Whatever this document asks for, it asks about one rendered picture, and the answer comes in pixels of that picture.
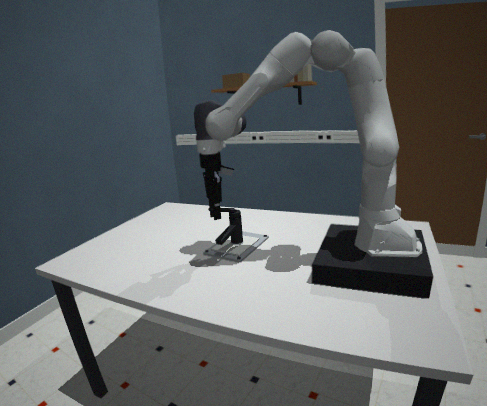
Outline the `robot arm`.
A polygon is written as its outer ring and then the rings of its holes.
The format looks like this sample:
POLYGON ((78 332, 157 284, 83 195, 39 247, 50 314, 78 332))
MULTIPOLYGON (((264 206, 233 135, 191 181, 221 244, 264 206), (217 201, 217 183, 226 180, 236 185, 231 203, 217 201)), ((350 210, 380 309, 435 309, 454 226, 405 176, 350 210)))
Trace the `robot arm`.
POLYGON ((399 143, 381 66, 371 49, 354 49, 338 32, 320 32, 313 40, 299 32, 289 34, 223 106, 215 100, 198 103, 194 110, 197 152, 209 155, 225 148, 225 140, 246 128, 244 114, 255 102, 280 90, 310 63, 344 74, 360 148, 369 162, 362 160, 355 246, 370 256, 418 257, 422 244, 395 205, 399 143))

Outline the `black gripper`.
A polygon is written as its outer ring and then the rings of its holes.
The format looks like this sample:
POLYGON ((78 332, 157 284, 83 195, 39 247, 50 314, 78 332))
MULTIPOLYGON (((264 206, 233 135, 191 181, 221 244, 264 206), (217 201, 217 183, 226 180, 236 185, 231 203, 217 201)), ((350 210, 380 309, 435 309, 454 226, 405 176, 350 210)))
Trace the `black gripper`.
POLYGON ((210 217, 214 217, 214 220, 218 220, 221 219, 220 202, 222 202, 222 177, 219 177, 217 168, 221 166, 221 155, 220 152, 216 154, 199 155, 201 168, 205 169, 203 176, 205 181, 206 195, 209 199, 209 207, 213 208, 213 212, 210 212, 210 217))

